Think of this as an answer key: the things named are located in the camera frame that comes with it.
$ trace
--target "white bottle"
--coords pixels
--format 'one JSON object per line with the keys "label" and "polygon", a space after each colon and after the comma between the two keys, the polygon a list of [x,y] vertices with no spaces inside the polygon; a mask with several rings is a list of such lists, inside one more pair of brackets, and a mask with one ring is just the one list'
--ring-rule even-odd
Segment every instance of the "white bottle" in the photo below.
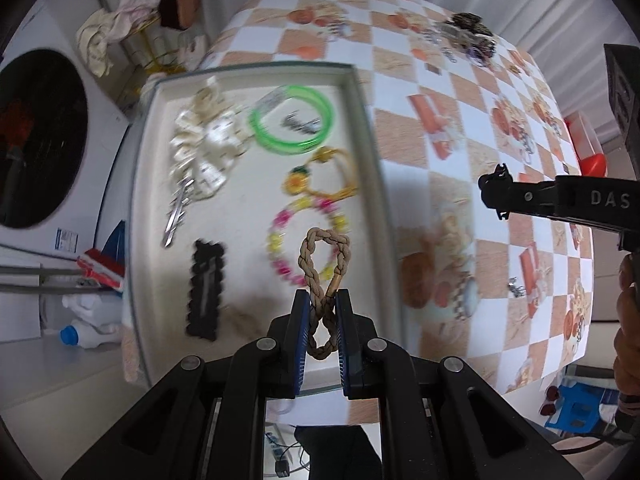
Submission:
{"label": "white bottle", "polygon": [[93,326],[122,321],[122,298],[116,294],[70,294],[62,305]]}
{"label": "white bottle", "polygon": [[118,323],[95,327],[75,319],[60,331],[60,339],[65,345],[96,348],[102,343],[119,343],[122,334]]}

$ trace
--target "green bracelet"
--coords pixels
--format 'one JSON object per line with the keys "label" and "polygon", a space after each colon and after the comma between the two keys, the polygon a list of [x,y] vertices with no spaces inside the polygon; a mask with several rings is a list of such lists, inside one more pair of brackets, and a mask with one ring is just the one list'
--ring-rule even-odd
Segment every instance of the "green bracelet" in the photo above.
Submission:
{"label": "green bracelet", "polygon": [[[302,142],[289,142],[277,139],[272,136],[267,129],[262,126],[261,119],[268,112],[272,111],[276,106],[283,103],[286,99],[300,99],[312,105],[320,114],[322,127],[320,131],[311,139]],[[273,92],[269,92],[265,97],[260,99],[255,108],[249,115],[249,124],[254,129],[255,138],[268,150],[285,155],[298,155],[306,153],[322,144],[329,135],[329,130],[334,123],[334,111],[329,100],[323,96],[318,90],[309,88],[308,86],[281,86]]]}

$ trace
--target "blue bottle cap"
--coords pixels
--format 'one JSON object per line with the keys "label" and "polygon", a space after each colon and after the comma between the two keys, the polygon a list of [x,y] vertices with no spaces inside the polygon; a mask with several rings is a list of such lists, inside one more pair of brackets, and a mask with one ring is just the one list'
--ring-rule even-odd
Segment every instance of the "blue bottle cap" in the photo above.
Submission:
{"label": "blue bottle cap", "polygon": [[78,344],[78,331],[72,325],[67,325],[60,331],[60,339],[65,345],[75,346]]}

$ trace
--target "brown braided cord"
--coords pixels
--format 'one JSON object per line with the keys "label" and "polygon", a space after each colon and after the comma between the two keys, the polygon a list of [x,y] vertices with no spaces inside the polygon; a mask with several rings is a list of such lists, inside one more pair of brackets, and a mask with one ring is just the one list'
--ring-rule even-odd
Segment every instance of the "brown braided cord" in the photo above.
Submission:
{"label": "brown braided cord", "polygon": [[[314,263],[311,259],[311,255],[316,250],[316,240],[323,240],[338,248],[338,264],[335,266],[334,276],[326,288],[326,293],[320,286],[320,278],[318,277],[318,272],[314,269]],[[318,360],[326,359],[332,352],[337,350],[334,294],[340,286],[340,280],[347,272],[347,265],[351,259],[350,243],[348,236],[341,235],[332,229],[325,231],[324,229],[313,227],[306,233],[306,238],[302,241],[300,247],[298,265],[305,273],[305,282],[309,287],[312,306],[309,313],[309,342],[306,352]],[[329,332],[329,341],[318,348],[314,334],[321,319],[322,324]]]}

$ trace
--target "washing machine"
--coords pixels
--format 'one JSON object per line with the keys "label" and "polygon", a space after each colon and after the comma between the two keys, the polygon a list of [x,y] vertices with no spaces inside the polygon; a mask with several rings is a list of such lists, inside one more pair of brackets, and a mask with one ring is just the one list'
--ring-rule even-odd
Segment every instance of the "washing machine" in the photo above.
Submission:
{"label": "washing machine", "polygon": [[37,0],[2,53],[2,246],[70,260],[94,246],[129,126],[78,55],[75,31],[99,7]]}

